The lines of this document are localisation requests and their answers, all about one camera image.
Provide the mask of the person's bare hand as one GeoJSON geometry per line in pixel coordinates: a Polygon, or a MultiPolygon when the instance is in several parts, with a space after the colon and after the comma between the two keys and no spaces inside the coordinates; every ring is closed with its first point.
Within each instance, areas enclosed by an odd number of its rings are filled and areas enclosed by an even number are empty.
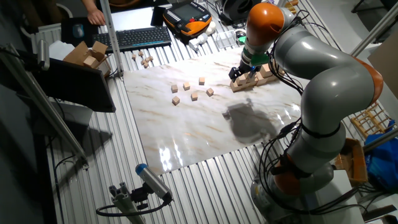
{"type": "Polygon", "coordinates": [[[104,14],[99,9],[90,9],[88,11],[88,21],[96,26],[104,26],[106,23],[104,14]]]}

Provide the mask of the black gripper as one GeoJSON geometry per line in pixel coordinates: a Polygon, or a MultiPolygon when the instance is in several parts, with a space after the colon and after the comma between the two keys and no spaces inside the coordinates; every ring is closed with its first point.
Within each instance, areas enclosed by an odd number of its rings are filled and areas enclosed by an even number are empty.
{"type": "Polygon", "coordinates": [[[250,66],[246,64],[244,61],[240,61],[239,67],[232,67],[229,71],[229,78],[232,82],[235,82],[238,77],[244,75],[245,73],[248,74],[248,78],[253,78],[256,73],[260,70],[261,66],[250,66]]]}

